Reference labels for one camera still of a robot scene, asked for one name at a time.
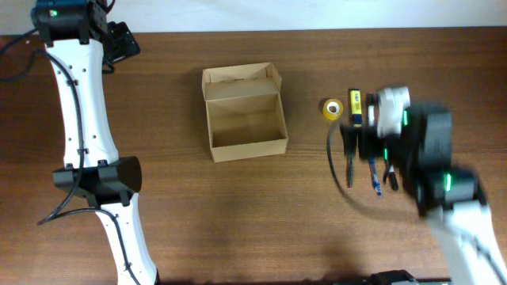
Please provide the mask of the white marker black cap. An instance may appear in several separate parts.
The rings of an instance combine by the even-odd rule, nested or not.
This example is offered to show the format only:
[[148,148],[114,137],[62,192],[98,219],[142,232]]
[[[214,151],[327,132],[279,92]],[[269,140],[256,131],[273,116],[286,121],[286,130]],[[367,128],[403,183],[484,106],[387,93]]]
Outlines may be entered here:
[[372,93],[368,93],[366,104],[368,108],[368,125],[372,127],[375,125],[375,107],[377,105],[377,96]]

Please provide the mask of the yellow transparent tape roll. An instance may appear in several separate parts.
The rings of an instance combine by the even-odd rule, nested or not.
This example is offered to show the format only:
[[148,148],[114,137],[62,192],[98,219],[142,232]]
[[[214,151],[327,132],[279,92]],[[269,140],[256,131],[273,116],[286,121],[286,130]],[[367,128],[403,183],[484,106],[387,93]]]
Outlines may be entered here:
[[344,107],[341,101],[331,98],[324,103],[322,107],[322,114],[328,120],[335,121],[341,118],[343,109]]

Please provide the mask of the yellow highlighter marker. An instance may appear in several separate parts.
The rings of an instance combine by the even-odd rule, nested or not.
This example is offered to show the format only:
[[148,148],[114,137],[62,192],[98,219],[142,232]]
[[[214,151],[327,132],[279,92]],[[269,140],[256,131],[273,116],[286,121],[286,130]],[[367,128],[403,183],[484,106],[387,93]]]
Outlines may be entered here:
[[358,89],[349,90],[351,121],[354,127],[362,126],[361,95]]

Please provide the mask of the brown cardboard box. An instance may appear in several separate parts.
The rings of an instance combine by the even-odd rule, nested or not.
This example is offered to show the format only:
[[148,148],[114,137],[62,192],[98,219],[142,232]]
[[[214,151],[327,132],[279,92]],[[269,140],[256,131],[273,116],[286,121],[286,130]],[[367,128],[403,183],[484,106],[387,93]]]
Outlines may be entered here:
[[273,63],[203,70],[202,92],[215,163],[286,152],[281,83]]

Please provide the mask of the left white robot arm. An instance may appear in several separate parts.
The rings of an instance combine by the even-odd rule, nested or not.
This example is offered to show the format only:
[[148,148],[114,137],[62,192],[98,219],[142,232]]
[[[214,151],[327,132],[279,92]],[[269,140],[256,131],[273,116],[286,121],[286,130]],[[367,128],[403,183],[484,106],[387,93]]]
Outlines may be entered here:
[[122,157],[106,112],[103,77],[115,64],[140,53],[124,22],[108,21],[108,1],[38,1],[34,27],[52,65],[63,114],[63,168],[54,185],[67,193],[42,223],[93,213],[109,240],[119,284],[158,284],[158,269],[139,217],[142,170],[135,156]]

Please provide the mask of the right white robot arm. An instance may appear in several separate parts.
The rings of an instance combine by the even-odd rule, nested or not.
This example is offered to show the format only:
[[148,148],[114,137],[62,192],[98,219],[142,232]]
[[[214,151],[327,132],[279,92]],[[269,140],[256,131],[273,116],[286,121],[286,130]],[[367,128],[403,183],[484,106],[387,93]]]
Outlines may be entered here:
[[398,135],[341,125],[345,147],[360,144],[360,158],[384,158],[398,168],[419,217],[431,229],[454,284],[504,284],[506,264],[478,175],[452,164],[452,114],[440,104],[402,111]]

